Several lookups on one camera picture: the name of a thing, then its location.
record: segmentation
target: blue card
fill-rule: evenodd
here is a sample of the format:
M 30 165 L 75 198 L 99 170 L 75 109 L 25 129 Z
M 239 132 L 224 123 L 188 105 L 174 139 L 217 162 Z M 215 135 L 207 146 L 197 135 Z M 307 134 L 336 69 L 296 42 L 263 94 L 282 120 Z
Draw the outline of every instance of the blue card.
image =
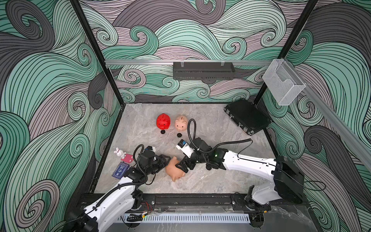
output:
M 129 169 L 129 165 L 125 164 L 124 162 L 119 163 L 116 170 L 112 174 L 113 177 L 117 179 L 121 179 L 124 173 Z

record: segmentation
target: black suitcase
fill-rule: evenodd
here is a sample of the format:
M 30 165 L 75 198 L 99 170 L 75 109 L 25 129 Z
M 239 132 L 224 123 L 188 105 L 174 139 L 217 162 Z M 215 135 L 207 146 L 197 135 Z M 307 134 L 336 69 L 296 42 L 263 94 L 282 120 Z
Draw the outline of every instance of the black suitcase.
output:
M 242 98 L 224 107 L 229 118 L 248 135 L 267 127 L 272 121 L 250 102 Z

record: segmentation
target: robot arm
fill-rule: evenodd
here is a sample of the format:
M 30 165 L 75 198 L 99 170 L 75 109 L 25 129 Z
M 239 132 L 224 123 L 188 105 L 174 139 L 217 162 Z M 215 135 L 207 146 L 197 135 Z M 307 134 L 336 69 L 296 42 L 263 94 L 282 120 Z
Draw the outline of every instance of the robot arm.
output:
M 133 180 L 129 177 L 123 177 L 117 185 L 130 183 L 132 181 Z M 135 185 L 122 187 L 110 194 L 110 196 L 107 197 L 99 207 L 96 207 L 96 204 L 103 196 L 93 204 L 87 206 L 85 212 L 90 218 L 96 218 L 98 231 L 106 231 L 115 221 L 117 221 L 117 218 L 119 218 L 123 212 L 133 208 L 134 203 L 137 200 L 135 197 L 136 194 L 141 195 L 142 193 L 139 190 L 136 190 Z
M 201 153 L 199 149 L 209 151 L 211 147 L 200 138 L 196 138 L 193 144 L 196 144 L 198 149 L 188 145 L 184 140 L 181 140 L 177 146 L 185 156 L 176 166 L 184 172 L 188 172 L 188 168 L 194 169 L 197 163 L 206 163 L 208 170 L 212 168 L 239 170 L 269 180 L 266 184 L 250 187 L 245 198 L 249 208 L 264 211 L 266 210 L 264 208 L 269 207 L 266 205 L 267 202 L 280 198 L 294 203 L 302 202 L 303 188 L 298 183 L 303 182 L 304 176 L 286 157 L 264 159 L 239 155 L 223 148 L 217 148 L 212 153 Z M 124 212 L 139 209 L 142 203 L 142 192 L 137 189 L 138 186 L 144 183 L 147 174 L 159 172 L 169 160 L 169 156 L 155 155 L 151 147 L 142 150 L 138 157 L 138 166 L 127 170 L 118 184 L 96 202 L 84 210 L 73 212 L 67 219 L 63 231 L 104 232 Z
M 154 150 L 154 147 L 150 146 L 142 149 L 137 167 L 129 168 L 117 185 L 83 210 L 73 211 L 66 220 L 63 232 L 104 232 L 126 211 L 138 210 L 143 195 L 138 187 L 145 183 L 148 174 L 159 172 L 170 160 L 169 156 L 156 155 Z
M 304 174 L 287 157 L 257 158 L 223 148 L 203 153 L 201 151 L 210 151 L 212 148 L 200 138 L 194 139 L 192 144 L 181 140 L 177 148 L 185 156 L 176 167 L 184 172 L 188 172 L 188 168 L 193 170 L 198 163 L 206 163 L 208 170 L 239 170 L 267 179 L 269 182 L 266 184 L 250 187 L 247 201 L 251 201 L 254 208 L 281 198 L 294 203 L 302 202 Z

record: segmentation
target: aluminum rail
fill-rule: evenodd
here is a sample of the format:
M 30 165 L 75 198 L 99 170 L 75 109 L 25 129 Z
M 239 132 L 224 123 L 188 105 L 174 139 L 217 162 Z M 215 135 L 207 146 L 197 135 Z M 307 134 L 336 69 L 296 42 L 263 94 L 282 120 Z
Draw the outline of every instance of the aluminum rail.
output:
M 291 77 L 303 79 L 298 71 L 291 65 L 285 68 Z M 315 107 L 321 112 L 326 120 L 336 129 L 340 137 L 345 141 L 348 148 L 357 156 L 364 166 L 371 171 L 371 152 L 370 149 L 359 139 L 359 137 L 346 125 L 346 123 L 335 113 L 330 106 L 321 98 L 317 91 L 310 85 L 302 91 L 305 93 Z
M 152 59 L 108 59 L 106 65 L 173 65 L 174 62 L 232 62 L 233 65 L 244 66 L 269 66 L 273 60 L 256 61 L 256 60 L 152 60 Z

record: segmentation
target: black cable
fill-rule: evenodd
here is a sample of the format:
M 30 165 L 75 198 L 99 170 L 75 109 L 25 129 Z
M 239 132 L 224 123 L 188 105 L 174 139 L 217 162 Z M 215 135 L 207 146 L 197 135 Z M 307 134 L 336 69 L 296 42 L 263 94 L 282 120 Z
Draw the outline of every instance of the black cable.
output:
M 231 141 L 231 142 L 223 142 L 223 143 L 218 143 L 215 147 L 213 147 L 211 150 L 209 151 L 203 151 L 201 150 L 199 147 L 197 147 L 194 143 L 193 143 L 193 139 L 191 137 L 191 132 L 190 132 L 190 126 L 191 126 L 191 122 L 193 122 L 194 124 L 194 131 L 193 131 L 193 138 L 196 137 L 196 121 L 191 118 L 189 121 L 188 121 L 188 125 L 187 125 L 187 133 L 188 133 L 188 138 L 189 140 L 191 141 L 191 144 L 198 150 L 200 151 L 201 153 L 211 153 L 213 151 L 215 151 L 215 149 L 221 145 L 225 145 L 225 144 L 236 144 L 236 143 L 245 143 L 245 142 L 250 142 L 252 141 L 252 139 L 248 138 L 248 139 L 245 139 L 245 140 L 240 140 L 240 141 Z
M 255 216 L 261 215 L 261 214 L 263 214 L 263 213 L 264 213 L 264 211 L 261 211 L 260 213 L 257 213 L 257 214 L 251 215 L 251 216 L 249 215 L 249 217 L 252 218 L 252 217 L 255 217 Z
M 135 149 L 135 150 L 137 150 L 140 146 L 143 146 L 144 147 L 144 145 L 143 144 L 140 144 L 139 146 L 137 146 L 137 148 Z M 116 186 L 116 187 L 114 187 L 113 189 L 111 189 L 109 192 L 107 192 L 101 199 L 100 199 L 100 201 L 98 201 L 98 203 L 95 205 L 95 208 L 97 208 L 97 207 L 99 207 L 101 204 L 102 204 L 102 202 L 109 196 L 109 195 L 111 195 L 114 191 L 116 191 L 116 190 L 118 190 L 118 189 L 120 189 L 120 188 L 122 188 L 122 187 L 125 187 L 125 186 L 130 186 L 130 185 L 142 185 L 142 184 L 144 184 L 144 183 L 146 183 L 147 181 L 148 181 L 148 176 L 147 176 L 147 174 L 145 173 L 145 171 L 142 169 L 142 167 L 140 166 L 140 165 L 138 165 L 138 168 L 139 168 L 139 170 L 144 174 L 144 181 L 142 181 L 142 182 L 132 182 L 132 183 L 124 183 L 124 184 L 120 184 L 120 185 L 118 185 L 118 186 Z
M 296 183 L 298 183 L 299 185 L 301 185 L 303 188 L 305 189 L 309 189 L 309 190 L 312 190 L 312 191 L 324 191 L 326 188 L 327 188 L 327 185 L 322 182 L 322 181 L 319 181 L 319 180 L 307 180 L 307 181 L 304 181 L 304 183 L 307 183 L 307 182 L 317 182 L 317 183 L 322 183 L 325 187 L 323 189 L 311 189 L 311 188 L 307 188 L 305 187 L 304 185 L 300 184 L 297 180 L 295 180 L 293 177 L 291 177 L 289 174 L 287 174 L 285 171 L 283 171 L 284 174 L 286 174 L 288 177 L 290 177 L 291 179 L 293 179 Z
M 142 150 L 140 151 L 139 154 L 143 153 L 143 151 L 144 151 L 144 145 L 143 145 L 143 144 L 140 144 L 140 145 L 137 146 L 137 148 L 134 150 L 134 153 L 133 153 L 133 159 L 134 159 L 134 161 L 135 161 L 136 164 L 137 164 L 138 162 L 137 162 L 137 160 L 135 159 L 135 154 L 136 154 L 136 152 L 137 152 L 137 150 L 138 150 L 139 147 L 142 147 Z
M 135 214 L 130 214 L 129 217 L 126 218 L 126 221 L 128 222 L 139 222 L 139 221 L 142 221 L 143 220 L 143 217 L 141 214 L 139 215 L 135 215 Z
M 153 183 L 153 181 L 155 180 L 155 177 L 156 177 L 156 173 L 155 173 L 155 176 L 153 177 L 152 181 L 149 184 L 147 184 L 147 183 L 145 183 L 145 184 L 146 185 L 151 185 Z
M 241 195 L 241 197 L 243 198 L 243 195 L 242 195 L 241 193 L 239 193 L 239 192 L 235 192 L 235 193 L 232 194 L 232 195 L 235 195 L 235 194 L 239 194 L 239 195 Z
M 81 217 L 79 217 L 79 218 L 76 218 L 76 219 L 73 219 L 73 220 L 71 220 L 71 221 L 68 221 L 68 222 L 66 222 L 65 224 L 70 223 L 70 222 L 73 222 L 73 221 L 76 221 L 76 220 L 79 220 L 79 219 L 85 217 L 86 215 L 83 215 L 83 216 L 81 216 Z
M 250 147 L 251 144 L 253 144 L 253 140 L 251 140 L 251 143 L 250 143 L 247 147 L 245 147 L 244 149 L 242 149 L 240 152 L 237 153 L 237 158 L 239 158 L 238 155 L 239 155 L 241 152 L 243 152 L 246 148 Z
M 240 152 L 238 152 L 237 154 L 237 158 L 239 159 L 242 159 L 242 160 L 248 160 L 248 161 L 252 161 L 252 162 L 257 162 L 257 163 L 263 163 L 263 164 L 266 164 L 266 162 L 262 162 L 262 161 L 257 161 L 257 160 L 249 160 L 249 159 L 243 159 L 243 158 L 240 158 L 238 157 L 238 155 L 243 151 L 245 150 L 246 148 L 248 148 L 249 146 L 245 147 L 244 149 L 242 149 Z M 282 168 L 279 168 L 277 167 L 276 165 L 273 165 L 273 164 L 269 164 L 269 165 L 272 165 L 276 168 L 278 168 L 279 170 L 283 171 Z M 304 183 L 307 183 L 307 182 L 317 182 L 317 183 L 321 183 L 323 184 L 325 187 L 323 187 L 322 189 L 311 189 L 311 188 L 308 188 L 308 187 L 305 187 L 304 185 L 300 184 L 297 180 L 295 180 L 292 176 L 290 176 L 289 174 L 287 174 L 285 171 L 283 171 L 283 173 L 285 173 L 288 177 L 290 177 L 291 179 L 293 179 L 296 183 L 298 183 L 299 185 L 301 185 L 303 188 L 305 189 L 309 189 L 309 190 L 312 190 L 312 191 L 324 191 L 326 188 L 327 188 L 327 185 L 322 182 L 322 181 L 319 181 L 319 180 L 307 180 L 307 181 L 304 181 Z

